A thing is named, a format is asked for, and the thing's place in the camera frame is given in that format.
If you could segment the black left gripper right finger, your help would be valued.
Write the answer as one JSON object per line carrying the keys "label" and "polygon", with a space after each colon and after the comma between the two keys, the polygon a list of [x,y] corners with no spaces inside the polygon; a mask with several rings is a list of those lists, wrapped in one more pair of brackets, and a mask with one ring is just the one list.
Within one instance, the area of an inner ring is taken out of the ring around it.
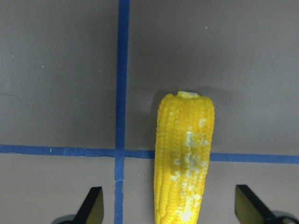
{"label": "black left gripper right finger", "polygon": [[241,224],[271,224],[276,219],[273,212],[244,184],[235,186],[235,215]]}

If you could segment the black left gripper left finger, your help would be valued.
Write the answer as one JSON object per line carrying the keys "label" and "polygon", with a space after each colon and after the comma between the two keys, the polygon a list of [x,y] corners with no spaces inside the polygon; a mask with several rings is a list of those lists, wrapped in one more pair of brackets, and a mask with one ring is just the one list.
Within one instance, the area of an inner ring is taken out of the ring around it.
{"label": "black left gripper left finger", "polygon": [[78,210],[73,224],[101,224],[104,218],[102,187],[90,188],[85,200]]}

